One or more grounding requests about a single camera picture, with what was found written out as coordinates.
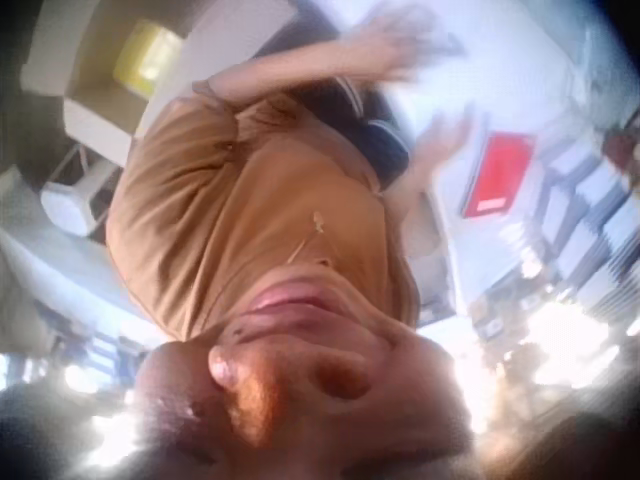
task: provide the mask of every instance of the person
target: person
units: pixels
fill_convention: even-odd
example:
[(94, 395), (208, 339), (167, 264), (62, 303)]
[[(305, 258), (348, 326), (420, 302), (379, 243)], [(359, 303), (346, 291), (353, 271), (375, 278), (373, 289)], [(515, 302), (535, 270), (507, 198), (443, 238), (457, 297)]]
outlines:
[(434, 120), (381, 191), (360, 151), (286, 94), (405, 79), (429, 60), (417, 18), (379, 13), (195, 82), (132, 152), (107, 244), (175, 339), (136, 384), (148, 478), (424, 478), (469, 450), (452, 360), (413, 329), (400, 231), (471, 115)]

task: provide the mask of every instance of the orange shirt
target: orange shirt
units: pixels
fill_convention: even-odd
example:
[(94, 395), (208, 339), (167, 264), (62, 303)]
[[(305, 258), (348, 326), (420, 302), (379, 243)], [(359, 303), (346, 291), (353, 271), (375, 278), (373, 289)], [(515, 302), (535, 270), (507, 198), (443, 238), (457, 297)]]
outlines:
[(270, 269), (322, 262), (409, 325), (416, 287), (374, 171), (284, 95), (234, 113), (206, 82), (170, 104), (134, 149), (107, 245), (134, 301), (186, 340)]

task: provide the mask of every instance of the shirt sleeve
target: shirt sleeve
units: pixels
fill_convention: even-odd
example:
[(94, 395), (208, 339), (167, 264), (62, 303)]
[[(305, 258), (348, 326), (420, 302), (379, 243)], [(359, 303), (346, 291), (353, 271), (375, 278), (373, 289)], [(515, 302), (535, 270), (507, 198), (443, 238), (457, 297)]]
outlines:
[(193, 87), (135, 147), (107, 220), (107, 246), (130, 295), (182, 340), (203, 310), (197, 279), (240, 169), (233, 112), (206, 82)]

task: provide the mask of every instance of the red book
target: red book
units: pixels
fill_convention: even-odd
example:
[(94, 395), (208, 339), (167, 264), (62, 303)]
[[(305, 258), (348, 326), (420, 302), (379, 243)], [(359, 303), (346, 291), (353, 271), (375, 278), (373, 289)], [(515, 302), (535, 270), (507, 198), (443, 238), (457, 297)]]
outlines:
[(462, 206), (464, 218), (506, 213), (529, 167), (535, 137), (506, 132), (489, 134)]

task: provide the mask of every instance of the brown shirt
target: brown shirt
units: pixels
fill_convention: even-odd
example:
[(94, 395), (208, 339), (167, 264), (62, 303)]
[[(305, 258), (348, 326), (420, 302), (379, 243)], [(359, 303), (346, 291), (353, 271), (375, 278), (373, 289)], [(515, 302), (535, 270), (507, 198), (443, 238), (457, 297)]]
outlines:
[(415, 284), (364, 157), (283, 95), (234, 116), (205, 82), (194, 92), (135, 148), (111, 207), (107, 244), (134, 301), (186, 340), (275, 266), (322, 262), (415, 325)]

